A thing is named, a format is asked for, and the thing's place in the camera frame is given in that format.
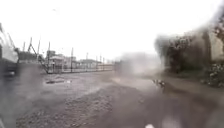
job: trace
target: puddle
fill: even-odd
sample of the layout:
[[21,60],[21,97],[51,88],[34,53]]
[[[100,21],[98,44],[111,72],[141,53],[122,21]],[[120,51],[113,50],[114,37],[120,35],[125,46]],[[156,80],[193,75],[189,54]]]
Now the puddle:
[[57,83],[71,83],[72,81],[71,80],[48,80],[46,81],[45,83],[46,84],[57,84]]
[[2,119],[0,119],[0,128],[5,128],[5,125],[3,124]]

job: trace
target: metal fence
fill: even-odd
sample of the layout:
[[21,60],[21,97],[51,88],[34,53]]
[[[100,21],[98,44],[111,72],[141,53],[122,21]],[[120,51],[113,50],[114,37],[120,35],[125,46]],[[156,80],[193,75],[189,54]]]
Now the metal fence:
[[32,55],[32,62],[34,60],[33,58],[36,58],[36,62],[40,64],[47,74],[102,72],[114,70],[114,63],[112,61],[106,62],[106,59],[101,56],[99,57],[99,60],[97,60],[97,57],[95,60],[88,59],[88,57],[76,60],[73,56],[73,49],[71,51],[71,56],[63,56],[50,50],[50,44],[46,52],[46,58],[43,58],[43,55],[36,52],[32,44],[29,45],[28,51],[25,53],[26,56]]

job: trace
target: road surface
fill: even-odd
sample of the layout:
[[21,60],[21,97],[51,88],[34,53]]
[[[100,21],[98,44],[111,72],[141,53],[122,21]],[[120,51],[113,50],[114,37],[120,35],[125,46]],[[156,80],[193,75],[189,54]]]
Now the road surface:
[[113,72],[40,75],[31,69],[1,80],[6,127],[205,128],[216,109],[150,79]]

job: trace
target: sky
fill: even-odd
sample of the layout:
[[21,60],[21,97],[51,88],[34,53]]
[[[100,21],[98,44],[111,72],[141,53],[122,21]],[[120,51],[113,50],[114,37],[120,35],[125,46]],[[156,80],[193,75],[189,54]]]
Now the sky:
[[0,22],[17,47],[78,59],[155,54],[158,34],[182,34],[211,20],[222,0],[0,0]]

